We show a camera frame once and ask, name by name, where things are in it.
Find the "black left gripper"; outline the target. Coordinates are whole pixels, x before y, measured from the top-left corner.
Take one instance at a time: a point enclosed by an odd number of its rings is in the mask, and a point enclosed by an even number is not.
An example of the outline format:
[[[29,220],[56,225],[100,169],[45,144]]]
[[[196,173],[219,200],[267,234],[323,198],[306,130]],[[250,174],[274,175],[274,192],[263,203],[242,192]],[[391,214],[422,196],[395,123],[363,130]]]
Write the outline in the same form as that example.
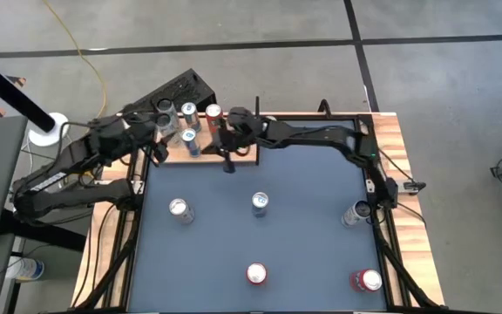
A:
[[[119,156],[132,153],[140,148],[149,147],[156,160],[154,165],[164,162],[169,153],[167,142],[169,136],[166,135],[161,140],[156,141],[155,132],[158,126],[168,126],[169,116],[166,113],[122,113],[121,119],[125,127],[121,133],[119,142]]]

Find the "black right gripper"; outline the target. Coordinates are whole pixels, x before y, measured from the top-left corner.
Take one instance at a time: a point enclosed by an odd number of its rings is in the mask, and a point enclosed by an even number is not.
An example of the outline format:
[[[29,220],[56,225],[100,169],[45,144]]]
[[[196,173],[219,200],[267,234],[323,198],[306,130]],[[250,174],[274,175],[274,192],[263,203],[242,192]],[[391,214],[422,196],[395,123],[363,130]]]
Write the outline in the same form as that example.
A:
[[[267,121],[251,113],[245,107],[233,107],[218,129],[218,146],[211,143],[201,150],[202,154],[220,155],[224,158],[223,171],[235,172],[231,154],[244,156],[243,148],[252,146],[266,129]]]

